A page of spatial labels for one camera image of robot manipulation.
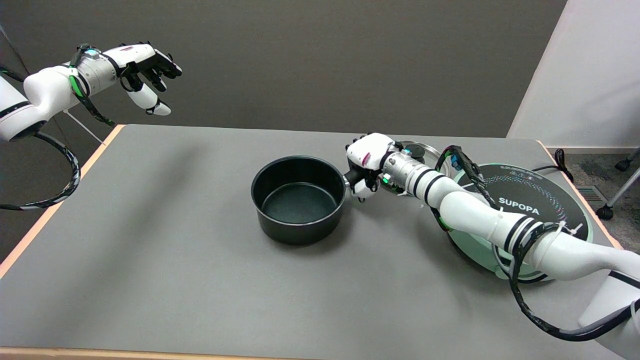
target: carpet floor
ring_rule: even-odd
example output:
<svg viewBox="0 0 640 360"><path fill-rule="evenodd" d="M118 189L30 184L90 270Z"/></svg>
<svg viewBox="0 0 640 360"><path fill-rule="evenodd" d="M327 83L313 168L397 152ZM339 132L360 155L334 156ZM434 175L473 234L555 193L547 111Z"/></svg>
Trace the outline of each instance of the carpet floor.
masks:
<svg viewBox="0 0 640 360"><path fill-rule="evenodd" d="M565 163L576 185L595 185L607 199L611 199L640 165L631 163L626 172L614 168L624 160L623 154L567 154ZM636 181L613 207L614 216L602 223L609 234L626 250L640 254L640 183Z"/></svg>

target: floor vent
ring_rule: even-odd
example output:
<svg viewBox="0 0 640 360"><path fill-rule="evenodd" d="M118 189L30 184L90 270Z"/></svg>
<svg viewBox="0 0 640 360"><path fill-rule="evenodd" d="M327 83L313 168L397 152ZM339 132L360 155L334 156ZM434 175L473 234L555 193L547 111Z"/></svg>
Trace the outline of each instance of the floor vent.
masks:
<svg viewBox="0 0 640 360"><path fill-rule="evenodd" d="M602 207L607 202L607 198L593 185L580 185L576 186L576 189L590 205L596 208Z"/></svg>

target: wooden table edge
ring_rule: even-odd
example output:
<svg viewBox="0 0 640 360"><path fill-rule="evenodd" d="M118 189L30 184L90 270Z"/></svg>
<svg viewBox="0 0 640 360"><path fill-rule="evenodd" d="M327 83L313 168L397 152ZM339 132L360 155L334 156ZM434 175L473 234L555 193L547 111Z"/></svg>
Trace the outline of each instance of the wooden table edge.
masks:
<svg viewBox="0 0 640 360"><path fill-rule="evenodd" d="M84 177L84 175L89 171L89 169L91 169L93 164L98 160L100 155L102 155L102 153L107 148L107 146L109 146L109 144L113 141L113 139L116 137L116 135L124 127L125 127L125 125L116 125L116 127L114 127L113 130L111 130L111 132L109 133L109 136L107 136L107 138L104 139L104 141L103 141L104 145L100 144L100 146L98 146L98 149L96 149L93 152L93 154L91 155L89 160L87 160L87 162L80 169L80 179L82 179ZM36 221L36 223L33 224L33 226L31 227L31 229L29 229L27 234L24 235L24 237L20 240L20 242L18 242L18 244L15 246L15 248L9 253L9 255L6 257L6 259L4 259L4 261L2 263L0 263L0 279L2 279L4 277L4 275L6 274L6 272L9 271L9 268L11 268L11 266L16 262L16 260L18 260L18 257L20 257L20 255L22 255L22 253L25 251L25 249L27 249L29 244L36 237L36 235L38 235L40 230L42 230L44 225L49 221L49 219L53 216L53 214L56 213L58 208L60 208L60 206L63 203L64 203L64 201L60 202L58 204L55 204L54 206L51 206L50 208L47 208L44 211L44 213L40 216L38 221Z"/></svg>
<svg viewBox="0 0 640 360"><path fill-rule="evenodd" d="M0 358L20 360L299 360L275 357L221 356L205 354L174 354L167 352L138 352L74 348L0 347Z"/></svg>
<svg viewBox="0 0 640 360"><path fill-rule="evenodd" d="M549 158L551 158L551 161L556 163L556 161L554 160L554 157L551 156L551 153L549 152L549 150L547 149L545 144L543 144L540 140L537 140L537 142L538 142L538 144L540 144L540 146L542 146L542 148L545 150L547 155L549 155ZM569 183L569 186L571 186L571 189L573 189L573 191L578 196L580 201L582 201L584 207L587 209L589 214L591 214L591 218L593 218L593 220L596 222L598 227L600 227L600 230L602 230L602 232L605 234L607 239L609 239L609 242L611 242L611 245L613 245L613 247L615 247L616 249L622 249L622 245L620 245L620 242L618 242L618 240L616 240L613 236L611 236L611 234L609 234L607 228L604 227L604 224L602 223L602 221L600 221L600 218L598 218L598 215L596 215L596 213L593 211L593 209L591 209L591 206L589 205L587 200L585 200L584 197L582 196L582 194L580 194L580 192L578 191L578 189L575 188L575 185L573 185L573 183L571 182L571 180L569 180L567 175L564 172L562 172L562 175L564 176L564 179L566 180L566 182Z"/></svg>

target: chair leg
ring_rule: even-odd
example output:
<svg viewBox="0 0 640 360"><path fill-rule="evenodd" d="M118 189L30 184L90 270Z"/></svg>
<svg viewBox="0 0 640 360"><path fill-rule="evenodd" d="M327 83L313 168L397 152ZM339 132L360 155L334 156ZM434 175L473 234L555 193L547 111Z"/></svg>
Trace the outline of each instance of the chair leg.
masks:
<svg viewBox="0 0 640 360"><path fill-rule="evenodd" d="M631 161L633 161L635 158L637 158L638 155L640 155L640 147L637 148L636 151L633 152L633 154L627 156L626 159L620 160L616 164L616 168L618 170L620 170L620 171L627 171L627 169L629 169L629 166L631 166Z"/></svg>
<svg viewBox="0 0 640 360"><path fill-rule="evenodd" d="M613 217L613 210L611 208L613 208L620 197L624 195L624 193L631 187L631 185L633 185L638 177L640 177L640 168L638 168L636 172L631 175L629 180L627 180L627 182L620 188L620 190L618 190L618 192L613 196L613 198L611 198L611 200L607 201L607 203L604 204L603 207L596 211L596 215L598 215L598 217L602 220L610 220Z"/></svg>

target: gray wall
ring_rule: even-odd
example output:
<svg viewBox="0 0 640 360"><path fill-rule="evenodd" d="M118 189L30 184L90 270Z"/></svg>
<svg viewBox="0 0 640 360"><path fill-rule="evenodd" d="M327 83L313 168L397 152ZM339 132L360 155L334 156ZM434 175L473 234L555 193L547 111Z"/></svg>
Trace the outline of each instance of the gray wall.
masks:
<svg viewBox="0 0 640 360"><path fill-rule="evenodd" d="M83 42L150 40L172 53L184 69L161 96L173 114L149 117L113 86L94 103L116 122L503 137L564 3L0 0L0 22L30 69L68 61ZM95 141L57 119L86 160ZM11 151L30 154L36 187L55 191L36 171L53 163L27 146Z"/></svg>

